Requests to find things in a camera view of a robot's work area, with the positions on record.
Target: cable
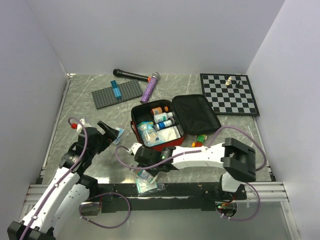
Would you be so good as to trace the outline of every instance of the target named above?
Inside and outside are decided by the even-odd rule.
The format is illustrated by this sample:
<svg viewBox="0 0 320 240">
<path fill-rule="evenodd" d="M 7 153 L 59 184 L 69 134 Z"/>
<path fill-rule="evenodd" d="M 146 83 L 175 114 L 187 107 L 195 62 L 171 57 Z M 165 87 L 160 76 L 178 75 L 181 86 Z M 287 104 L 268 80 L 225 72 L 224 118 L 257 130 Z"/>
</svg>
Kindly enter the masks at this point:
<svg viewBox="0 0 320 240">
<path fill-rule="evenodd" d="M 223 129 L 234 129 L 240 133 L 242 133 L 243 135 L 245 135 L 248 139 L 251 140 L 251 142 L 253 142 L 253 144 L 258 148 L 258 150 L 262 153 L 262 156 L 263 156 L 263 163 L 261 166 L 259 166 L 258 168 L 256 168 L 255 170 L 256 171 L 259 171 L 261 169 L 263 169 L 266 164 L 267 164 L 267 155 L 265 154 L 265 151 L 259 146 L 259 144 L 248 134 L 246 133 L 245 131 L 241 130 L 240 128 L 237 128 L 235 126 L 222 126 L 220 127 L 213 135 L 212 139 L 210 140 L 209 142 L 209 146 L 211 146 L 214 141 L 216 140 L 217 136 L 219 135 L 219 133 L 223 130 Z"/>
<path fill-rule="evenodd" d="M 266 164 L 267 164 L 267 156 L 265 154 L 265 152 L 263 151 L 263 149 L 259 146 L 259 144 L 251 137 L 249 136 L 249 134 L 247 134 L 245 131 L 235 127 L 235 126 L 222 126 L 220 127 L 216 132 L 215 134 L 213 135 L 211 141 L 209 142 L 209 147 L 212 145 L 212 143 L 214 142 L 214 140 L 217 138 L 217 136 L 219 135 L 219 133 L 223 130 L 223 129 L 234 129 L 234 130 L 237 130 L 238 132 L 242 133 L 243 135 L 245 135 L 247 138 L 249 138 L 253 144 L 259 149 L 259 151 L 262 153 L 263 155 L 263 164 L 261 166 L 259 166 L 256 171 L 259 171 L 261 169 L 263 169 Z M 170 156 L 154 165 L 151 165 L 151 166 L 146 166 L 146 167 L 137 167 L 137 166 L 130 166 L 130 165 L 127 165 L 125 164 L 120 158 L 119 158 L 119 154 L 118 154 L 118 149 L 125 149 L 125 150 L 129 150 L 126 146 L 123 146 L 123 145 L 119 145 L 115 148 L 115 157 L 116 159 L 125 167 L 129 168 L 129 169 L 135 169 L 135 170 L 148 170 L 148 169 L 153 169 L 155 167 L 158 167 L 176 157 L 179 157 L 181 155 L 184 155 L 184 154 L 195 154 L 195 153 L 200 153 L 201 150 L 192 150 L 192 151 L 185 151 L 185 152 L 181 152 L 181 153 L 178 153 L 176 155 L 173 155 L 173 156 Z"/>
<path fill-rule="evenodd" d="M 125 167 L 127 167 L 127 168 L 129 168 L 129 169 L 136 169 L 136 170 L 148 170 L 148 169 L 153 169 L 153 168 L 158 167 L 158 166 L 160 166 L 161 164 L 164 164 L 164 163 L 166 163 L 166 162 L 168 162 L 168 161 L 170 161 L 170 160 L 172 160 L 172 159 L 174 159 L 174 158 L 176 158 L 176 157 L 179 157 L 179 156 L 181 156 L 181 155 L 184 155 L 184 154 L 195 154 L 195 153 L 200 153 L 200 152 L 201 152 L 201 150 L 185 151 L 185 152 L 181 152 L 181 153 L 178 153 L 178 154 L 176 154 L 176 155 L 170 156 L 170 157 L 168 157 L 168 158 L 166 158 L 166 159 L 164 159 L 164 160 L 162 160 L 162 161 L 160 161 L 160 162 L 158 162 L 158 163 L 156 163 L 156 164 L 154 164 L 154 165 L 145 166 L 145 167 L 137 167 L 137 166 L 130 166 L 130 165 L 125 164 L 125 163 L 119 158 L 118 149 L 125 149 L 125 150 L 128 151 L 129 148 L 127 148 L 126 146 L 123 146 L 123 145 L 117 146 L 117 147 L 115 148 L 115 152 L 114 152 L 114 153 L 115 153 L 115 157 L 116 157 L 116 159 L 117 159 L 123 166 L 125 166 Z"/>
<path fill-rule="evenodd" d="M 222 206 L 228 206 L 230 203 L 232 203 L 236 199 L 236 195 L 233 196 L 231 201 L 225 202 L 222 204 Z"/>
<path fill-rule="evenodd" d="M 251 184 L 248 183 L 248 182 L 246 182 L 246 184 L 255 191 L 256 196 L 257 196 L 257 198 L 258 198 L 258 206 L 256 207 L 256 210 L 255 210 L 254 214 L 252 214 L 252 216 L 247 217 L 247 218 L 231 218 L 231 217 L 229 218 L 229 217 L 225 216 L 222 212 L 220 212 L 219 210 L 217 210 L 217 212 L 222 216 L 222 218 L 228 219 L 228 220 L 231 220 L 231 221 L 245 222 L 245 221 L 252 220 L 252 219 L 254 219 L 254 218 L 257 216 L 257 214 L 258 214 L 259 211 L 260 211 L 260 207 L 261 207 L 261 199 L 260 199 L 259 193 L 258 193 L 258 191 L 255 189 L 255 187 L 254 187 L 253 185 L 251 185 Z"/>
<path fill-rule="evenodd" d="M 72 172 L 72 170 L 78 165 L 78 163 L 81 161 L 82 157 L 85 155 L 86 149 L 87 149 L 87 145 L 88 145 L 88 134 L 87 134 L 87 130 L 85 128 L 85 126 L 82 124 L 82 122 L 75 118 L 75 117 L 69 117 L 68 119 L 68 123 L 71 125 L 70 120 L 73 119 L 76 122 L 78 122 L 80 124 L 80 126 L 83 129 L 84 132 L 84 146 L 83 146 L 83 150 L 80 154 L 80 156 L 78 157 L 78 159 L 75 161 L 75 163 L 72 165 L 72 167 L 70 167 L 70 169 L 53 185 L 53 187 L 48 191 L 48 193 L 46 194 L 46 196 L 43 198 L 42 202 L 40 203 L 38 209 L 35 211 L 34 215 L 35 217 L 37 217 L 41 211 L 41 209 L 44 207 L 44 205 L 46 204 L 47 200 L 49 199 L 49 197 L 51 196 L 51 194 L 54 192 L 54 190 L 59 186 L 59 184 L 66 178 L 66 176 Z M 29 228 L 32 226 L 32 224 L 34 223 L 34 218 L 31 218 L 29 224 L 25 227 L 21 237 L 19 238 L 19 240 L 24 240 L 24 237 L 26 236 Z"/>
<path fill-rule="evenodd" d="M 87 204 L 84 204 L 84 205 L 82 205 L 81 207 L 79 207 L 80 217 L 81 217 L 82 219 L 86 220 L 87 222 L 89 222 L 89 223 L 91 223 L 91 224 L 94 224 L 94 225 L 96 225 L 96 226 L 98 226 L 98 227 L 100 227 L 100 228 L 104 228 L 104 229 L 115 229 L 115 228 L 118 228 L 118 227 L 120 227 L 121 225 L 123 225 L 123 224 L 128 220 L 128 218 L 130 217 L 130 213 L 131 213 L 131 207 L 130 207 L 129 200 L 128 200 L 125 196 L 123 196 L 122 194 L 117 193 L 117 192 L 107 192 L 107 193 L 102 193 L 102 194 L 100 194 L 100 195 L 97 195 L 97 196 L 94 196 L 94 197 L 92 197 L 92 198 L 89 198 L 88 200 L 91 200 L 91 199 L 94 199 L 94 198 L 98 198 L 98 197 L 102 197 L 102 196 L 104 196 L 104 195 L 110 195 L 110 194 L 118 195 L 118 196 L 122 197 L 122 198 L 126 201 L 126 203 L 128 204 L 128 213 L 127 213 L 125 219 L 124 219 L 121 223 L 119 223 L 118 225 L 115 225 L 115 226 L 104 226 L 104 225 L 101 225 L 101 224 L 99 224 L 99 223 L 97 223 L 97 222 L 95 222 L 95 221 L 92 221 L 92 220 L 86 218 L 85 216 L 83 216 L 83 215 L 81 214 L 81 209 L 82 209 L 83 207 L 85 207 L 85 206 L 99 206 L 99 207 L 100 207 L 100 204 L 97 204 L 97 203 L 87 203 Z"/>
</svg>

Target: chessboard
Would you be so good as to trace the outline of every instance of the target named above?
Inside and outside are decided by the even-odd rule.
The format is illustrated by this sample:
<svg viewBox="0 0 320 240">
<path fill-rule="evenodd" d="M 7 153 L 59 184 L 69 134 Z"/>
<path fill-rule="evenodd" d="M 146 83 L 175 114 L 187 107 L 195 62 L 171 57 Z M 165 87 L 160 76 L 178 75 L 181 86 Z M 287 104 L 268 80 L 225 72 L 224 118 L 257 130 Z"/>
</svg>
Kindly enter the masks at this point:
<svg viewBox="0 0 320 240">
<path fill-rule="evenodd" d="M 226 81 L 231 77 L 230 85 Z M 242 74 L 200 74 L 202 93 L 217 115 L 259 116 L 249 78 Z"/>
</svg>

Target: gray lego baseplate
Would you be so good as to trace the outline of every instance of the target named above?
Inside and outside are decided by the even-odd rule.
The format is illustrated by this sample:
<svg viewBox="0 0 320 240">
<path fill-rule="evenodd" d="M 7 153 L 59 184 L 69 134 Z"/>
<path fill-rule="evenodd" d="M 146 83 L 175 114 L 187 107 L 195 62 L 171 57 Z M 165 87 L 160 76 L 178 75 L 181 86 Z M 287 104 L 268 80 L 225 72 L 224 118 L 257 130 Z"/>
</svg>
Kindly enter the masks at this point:
<svg viewBox="0 0 320 240">
<path fill-rule="evenodd" d="M 112 87 L 107 87 L 97 91 L 93 91 L 92 97 L 95 108 L 102 109 L 104 107 L 112 106 L 134 98 L 141 97 L 143 95 L 143 91 L 140 87 L 140 84 L 136 79 L 120 83 L 118 84 L 118 88 L 121 93 L 120 99 L 116 99 Z"/>
</svg>

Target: white wall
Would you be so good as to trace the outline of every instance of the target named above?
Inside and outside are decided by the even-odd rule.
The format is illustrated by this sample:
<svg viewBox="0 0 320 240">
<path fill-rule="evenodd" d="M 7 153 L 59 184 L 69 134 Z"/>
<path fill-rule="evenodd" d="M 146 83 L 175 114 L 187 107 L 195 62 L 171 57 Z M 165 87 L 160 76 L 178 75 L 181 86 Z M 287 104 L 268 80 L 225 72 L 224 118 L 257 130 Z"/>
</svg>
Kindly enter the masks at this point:
<svg viewBox="0 0 320 240">
<path fill-rule="evenodd" d="M 0 7 L 0 239 L 39 176 L 66 75 L 25 0 Z"/>
<path fill-rule="evenodd" d="M 320 234 L 319 10 L 319 0 L 286 0 L 247 72 L 272 170 L 304 240 Z"/>
<path fill-rule="evenodd" d="M 27 0 L 67 73 L 245 73 L 284 0 Z"/>
</svg>

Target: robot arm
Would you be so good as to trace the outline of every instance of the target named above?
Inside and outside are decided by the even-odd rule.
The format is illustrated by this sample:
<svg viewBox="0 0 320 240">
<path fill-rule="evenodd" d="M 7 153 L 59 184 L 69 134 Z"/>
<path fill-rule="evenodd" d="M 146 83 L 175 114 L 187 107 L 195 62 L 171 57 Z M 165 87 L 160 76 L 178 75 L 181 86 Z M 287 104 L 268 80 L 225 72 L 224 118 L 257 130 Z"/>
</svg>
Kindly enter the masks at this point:
<svg viewBox="0 0 320 240">
<path fill-rule="evenodd" d="M 41 196 L 34 208 L 18 223 L 13 221 L 7 232 L 10 240 L 19 240 L 26 226 L 29 226 L 25 240 L 54 240 L 59 230 L 69 216 L 89 196 L 95 195 L 98 189 L 98 181 L 95 178 L 84 175 L 85 170 L 91 165 L 96 154 L 104 151 L 119 134 L 119 131 L 112 129 L 102 121 L 97 123 L 104 131 L 101 134 L 95 127 L 87 124 L 87 147 L 79 164 L 71 171 L 58 185 L 56 182 L 64 176 L 75 164 L 85 146 L 85 135 L 83 130 L 78 135 L 78 141 L 73 143 L 68 152 L 62 157 L 59 168 L 53 177 L 52 182 Z M 42 202 L 45 204 L 39 214 L 35 216 Z"/>
<path fill-rule="evenodd" d="M 189 151 L 195 153 L 181 154 Z M 187 167 L 216 167 L 225 169 L 221 187 L 224 192 L 234 193 L 242 182 L 256 180 L 256 152 L 253 148 L 234 138 L 226 138 L 224 143 L 211 147 L 166 147 L 162 152 L 135 143 L 129 153 L 134 154 L 138 167 L 149 167 L 171 156 L 174 159 L 146 170 L 156 176 L 159 172 L 169 172 Z"/>
</svg>

